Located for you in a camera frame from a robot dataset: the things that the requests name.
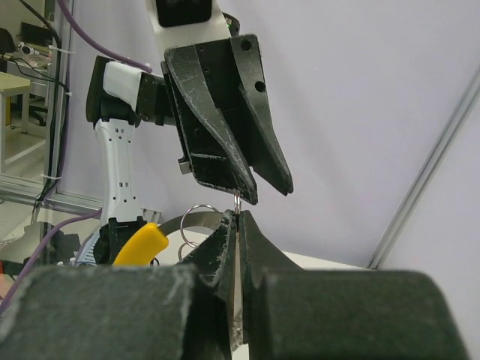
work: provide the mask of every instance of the yellow handle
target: yellow handle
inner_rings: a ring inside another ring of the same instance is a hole
[[[147,223],[128,240],[113,262],[114,266],[147,266],[168,246],[168,238],[156,223]]]

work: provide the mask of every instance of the desk leg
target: desk leg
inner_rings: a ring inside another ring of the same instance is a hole
[[[5,171],[5,143],[7,142],[7,97],[0,95],[0,173]]]
[[[23,93],[22,102],[22,134],[29,132],[30,91]]]

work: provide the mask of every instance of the screw hole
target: screw hole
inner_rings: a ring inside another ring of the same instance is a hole
[[[240,46],[243,51],[250,51],[252,48],[252,43],[249,40],[243,40],[240,43]]]
[[[255,89],[258,91],[258,92],[265,92],[265,83],[262,82],[262,81],[257,81],[255,82]]]

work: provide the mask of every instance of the wooden desk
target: wooden desk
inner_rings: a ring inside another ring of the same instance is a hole
[[[15,95],[23,95],[22,132],[27,133],[29,129],[30,80],[9,73],[0,73],[0,173],[5,171],[7,98]]]

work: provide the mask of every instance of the white backdrop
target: white backdrop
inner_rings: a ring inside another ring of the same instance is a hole
[[[441,286],[472,359],[480,359],[479,140],[477,103],[383,266],[425,272]]]
[[[274,127],[295,192],[259,182],[253,214],[288,251],[367,264],[480,62],[478,0],[220,0],[259,36]],[[103,45],[158,69],[141,0],[82,0],[75,16]],[[95,51],[73,39],[70,133],[61,189],[101,197],[85,98]],[[144,124],[138,197],[166,218],[232,197],[180,175],[176,129]]]

